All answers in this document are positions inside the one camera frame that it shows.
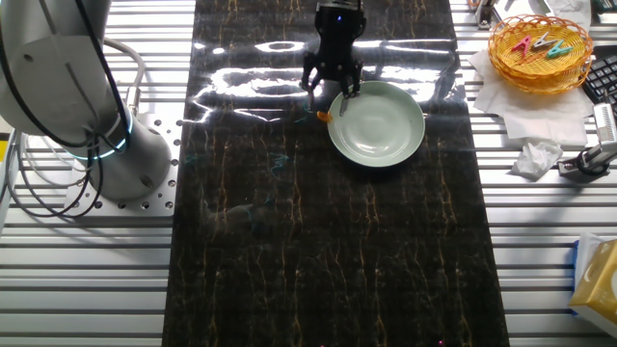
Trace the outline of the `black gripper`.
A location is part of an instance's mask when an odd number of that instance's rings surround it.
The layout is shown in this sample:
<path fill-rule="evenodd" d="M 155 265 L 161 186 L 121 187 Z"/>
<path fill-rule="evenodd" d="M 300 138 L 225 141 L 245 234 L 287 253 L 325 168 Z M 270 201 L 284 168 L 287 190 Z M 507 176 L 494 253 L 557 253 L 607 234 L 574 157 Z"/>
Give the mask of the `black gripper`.
<path fill-rule="evenodd" d="M 360 94 L 363 62 L 355 57 L 354 42 L 366 27 L 362 0 L 318 3 L 314 25 L 319 47 L 304 56 L 300 87 L 308 93 L 308 106 L 313 111 L 314 90 L 321 79 L 339 81 L 342 117 L 349 101 Z"/>

